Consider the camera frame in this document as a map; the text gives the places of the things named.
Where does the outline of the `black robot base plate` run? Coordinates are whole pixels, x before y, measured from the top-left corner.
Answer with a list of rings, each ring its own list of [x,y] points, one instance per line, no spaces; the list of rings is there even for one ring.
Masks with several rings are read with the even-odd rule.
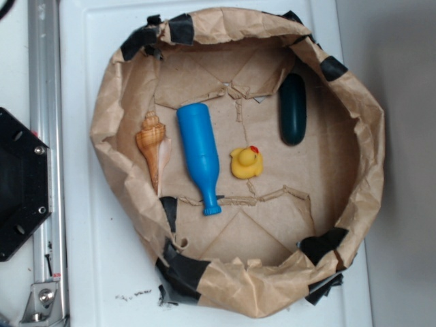
[[[50,214],[48,147],[1,109],[1,261],[21,248]]]

